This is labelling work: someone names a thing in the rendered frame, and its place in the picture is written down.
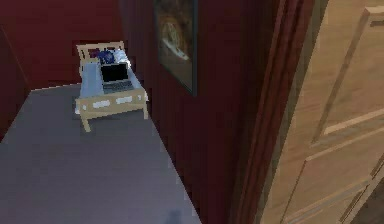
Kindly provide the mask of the grey open laptop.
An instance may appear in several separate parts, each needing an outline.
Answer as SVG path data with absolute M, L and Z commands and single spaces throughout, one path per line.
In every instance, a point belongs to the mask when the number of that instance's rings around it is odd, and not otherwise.
M 127 91 L 133 88 L 126 63 L 103 65 L 101 67 L 101 77 L 105 94 Z

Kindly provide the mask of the light wooden bed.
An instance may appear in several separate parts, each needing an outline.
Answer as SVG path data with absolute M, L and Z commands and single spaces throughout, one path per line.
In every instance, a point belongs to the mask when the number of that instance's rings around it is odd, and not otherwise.
M 91 57 L 90 50 L 112 50 L 116 63 L 126 63 L 133 88 L 105 94 L 102 86 L 101 64 L 97 56 Z M 143 117 L 148 118 L 148 95 L 131 69 L 130 61 L 125 53 L 124 42 L 108 42 L 77 45 L 80 57 L 79 73 L 82 79 L 80 96 L 76 99 L 75 112 L 80 115 L 86 132 L 91 128 L 88 121 L 94 118 L 142 110 Z

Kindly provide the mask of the blue patterned pillow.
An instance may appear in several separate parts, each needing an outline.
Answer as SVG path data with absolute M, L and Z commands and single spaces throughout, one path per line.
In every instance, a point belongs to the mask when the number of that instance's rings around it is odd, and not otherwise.
M 97 54 L 101 64 L 113 64 L 115 62 L 114 52 L 112 50 L 103 50 Z

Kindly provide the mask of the dark framed wall picture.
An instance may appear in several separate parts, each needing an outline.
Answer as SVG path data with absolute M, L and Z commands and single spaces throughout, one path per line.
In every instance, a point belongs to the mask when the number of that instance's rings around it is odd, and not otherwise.
M 198 0 L 153 0 L 159 63 L 197 95 Z

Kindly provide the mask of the light wooden room door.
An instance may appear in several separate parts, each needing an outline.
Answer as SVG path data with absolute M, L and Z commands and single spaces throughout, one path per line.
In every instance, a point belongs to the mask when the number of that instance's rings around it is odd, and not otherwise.
M 316 0 L 255 224 L 351 224 L 384 179 L 384 0 Z

